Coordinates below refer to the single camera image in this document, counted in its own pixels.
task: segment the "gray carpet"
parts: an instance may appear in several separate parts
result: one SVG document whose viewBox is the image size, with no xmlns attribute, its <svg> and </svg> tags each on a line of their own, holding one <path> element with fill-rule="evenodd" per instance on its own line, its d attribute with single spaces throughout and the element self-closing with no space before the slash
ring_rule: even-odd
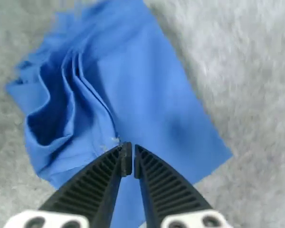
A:
<svg viewBox="0 0 285 228">
<path fill-rule="evenodd" d="M 60 2 L 0 0 L 0 227 L 53 192 L 29 164 L 23 116 L 3 87 Z M 234 153 L 196 187 L 235 228 L 285 228 L 285 0 L 146 3 Z"/>
</svg>

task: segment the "blue fabric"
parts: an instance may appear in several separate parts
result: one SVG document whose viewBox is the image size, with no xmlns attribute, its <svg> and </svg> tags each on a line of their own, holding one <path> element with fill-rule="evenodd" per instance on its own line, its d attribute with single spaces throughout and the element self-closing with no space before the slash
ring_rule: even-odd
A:
<svg viewBox="0 0 285 228">
<path fill-rule="evenodd" d="M 191 183 L 230 156 L 181 63 L 142 0 L 60 13 L 7 91 L 26 115 L 25 143 L 41 178 L 59 188 L 119 139 L 139 144 Z M 111 227 L 144 221 L 138 180 L 122 179 Z"/>
</svg>

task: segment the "blue cloth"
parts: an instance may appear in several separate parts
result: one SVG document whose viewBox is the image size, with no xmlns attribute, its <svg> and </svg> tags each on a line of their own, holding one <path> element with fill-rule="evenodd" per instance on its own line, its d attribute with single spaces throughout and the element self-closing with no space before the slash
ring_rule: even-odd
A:
<svg viewBox="0 0 285 228">
<path fill-rule="evenodd" d="M 59 188 L 118 140 L 154 152 L 191 183 L 231 156 L 142 0 L 57 17 L 7 85 L 26 115 L 25 144 L 39 177 Z M 139 182 L 129 176 L 111 227 L 143 221 Z"/>
</svg>

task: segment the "screw hole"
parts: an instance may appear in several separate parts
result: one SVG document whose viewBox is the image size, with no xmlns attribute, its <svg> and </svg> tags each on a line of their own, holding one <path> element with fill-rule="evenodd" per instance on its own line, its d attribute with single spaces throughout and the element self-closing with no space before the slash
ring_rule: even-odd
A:
<svg viewBox="0 0 285 228">
<path fill-rule="evenodd" d="M 76 221 L 70 221 L 64 224 L 62 228 L 80 228 L 80 224 Z"/>
<path fill-rule="evenodd" d="M 169 224 L 169 228 L 187 228 L 185 224 L 179 221 L 173 221 Z"/>
<path fill-rule="evenodd" d="M 203 219 L 203 224 L 205 227 L 220 227 L 221 225 L 220 221 L 213 216 L 206 216 Z"/>
<path fill-rule="evenodd" d="M 32 218 L 27 222 L 25 228 L 42 228 L 45 223 L 45 219 L 43 217 Z"/>
</svg>

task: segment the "wrinkled fabric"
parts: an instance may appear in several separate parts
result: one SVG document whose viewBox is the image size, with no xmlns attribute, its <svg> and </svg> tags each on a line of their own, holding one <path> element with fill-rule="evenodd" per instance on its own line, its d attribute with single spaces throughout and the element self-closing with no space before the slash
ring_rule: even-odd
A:
<svg viewBox="0 0 285 228">
<path fill-rule="evenodd" d="M 147 148 L 191 183 L 231 156 L 142 0 L 59 13 L 17 69 L 7 91 L 26 116 L 26 149 L 36 174 L 57 189 L 120 142 Z M 143 221 L 139 182 L 128 176 L 111 227 Z"/>
</svg>

